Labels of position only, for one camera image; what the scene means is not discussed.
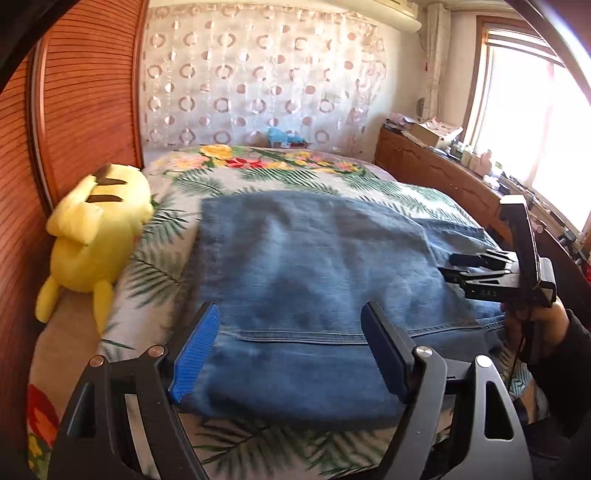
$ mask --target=plush foot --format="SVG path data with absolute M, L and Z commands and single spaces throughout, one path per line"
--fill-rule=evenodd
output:
M 95 314 L 96 329 L 102 335 L 113 303 L 113 287 L 106 280 L 101 280 L 95 285 L 93 294 L 93 310 Z
M 39 291 L 37 304 L 35 305 L 35 317 L 43 323 L 51 318 L 56 308 L 57 300 L 60 297 L 61 286 L 52 276 L 49 276 Z

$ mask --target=pikachu plush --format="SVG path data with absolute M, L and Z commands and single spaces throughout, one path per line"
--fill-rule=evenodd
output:
M 47 231 L 57 238 L 50 276 L 37 297 L 37 320 L 49 321 L 65 287 L 93 294 L 96 326 L 102 333 L 111 310 L 113 282 L 152 213 L 150 186 L 137 168 L 107 164 L 83 178 L 47 221 Z

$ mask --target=yellow flower print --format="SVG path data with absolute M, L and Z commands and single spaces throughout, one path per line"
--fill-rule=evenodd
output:
M 220 160 L 230 160 L 234 154 L 232 153 L 232 147 L 228 145 L 204 145 L 200 149 L 202 154 L 208 157 L 218 158 Z
M 166 165 L 166 162 L 167 162 L 167 161 L 168 161 L 168 160 L 167 160 L 166 158 L 161 158 L 161 159 L 159 159 L 159 160 L 153 161 L 153 162 L 152 162 L 152 165 L 153 165 L 154 167 L 156 167 L 156 168 L 158 168 L 158 167 L 164 167 L 164 166 Z
M 265 168 L 279 168 L 280 170 L 294 170 L 294 167 L 285 163 L 284 161 L 275 161 L 275 162 L 269 163 L 268 165 L 265 166 Z
M 31 452 L 33 457 L 40 457 L 43 455 L 43 452 L 37 443 L 37 437 L 35 437 L 33 434 L 29 434 L 29 452 Z

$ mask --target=metal bolt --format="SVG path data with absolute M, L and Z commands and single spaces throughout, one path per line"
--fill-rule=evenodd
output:
M 486 355 L 478 355 L 476 357 L 476 363 L 480 365 L 482 368 L 492 367 L 492 360 L 488 358 Z
M 91 367 L 100 367 L 103 363 L 105 363 L 105 357 L 102 355 L 95 355 L 88 362 Z
M 164 355 L 164 347 L 162 345 L 152 345 L 148 348 L 148 355 L 157 358 Z
M 417 347 L 417 355 L 423 356 L 423 357 L 428 357 L 431 356 L 433 354 L 433 350 L 431 350 L 428 346 L 418 346 Z

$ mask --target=sheer curtain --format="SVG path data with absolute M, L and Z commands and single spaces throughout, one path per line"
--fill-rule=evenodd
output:
M 190 4 L 148 11 L 142 72 L 147 149 L 261 145 L 277 127 L 354 155 L 386 64 L 377 27 L 351 15 Z
M 442 3 L 427 7 L 427 86 L 422 122 L 439 114 L 439 89 L 449 53 L 452 14 Z

